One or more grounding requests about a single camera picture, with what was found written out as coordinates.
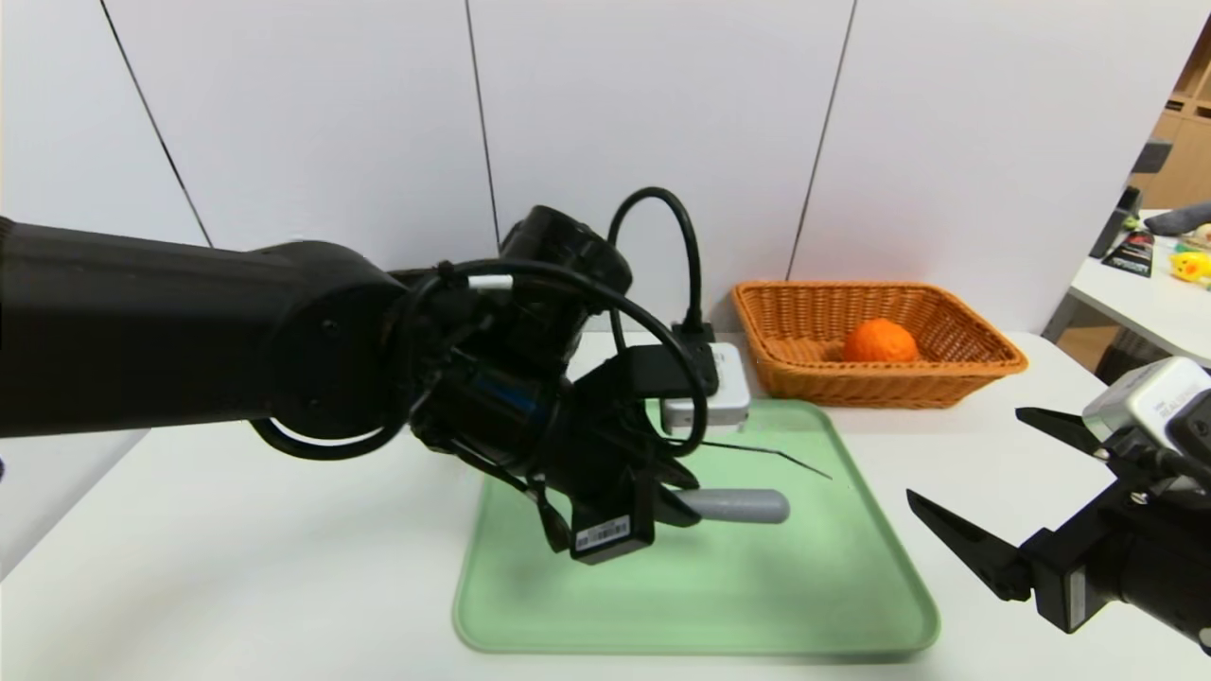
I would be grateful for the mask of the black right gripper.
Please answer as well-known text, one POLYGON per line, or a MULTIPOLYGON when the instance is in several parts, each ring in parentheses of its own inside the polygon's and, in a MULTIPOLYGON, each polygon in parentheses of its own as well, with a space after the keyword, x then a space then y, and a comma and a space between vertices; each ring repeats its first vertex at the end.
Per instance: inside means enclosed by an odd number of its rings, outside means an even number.
POLYGON ((1101 460, 1115 482, 1020 549, 908 490, 916 517, 998 599, 1029 601, 1033 590, 1039 616, 1066 634, 1121 602, 1207 649, 1209 467, 1171 452, 1154 468, 1113 460, 1080 414, 1017 407, 1015 417, 1101 460))

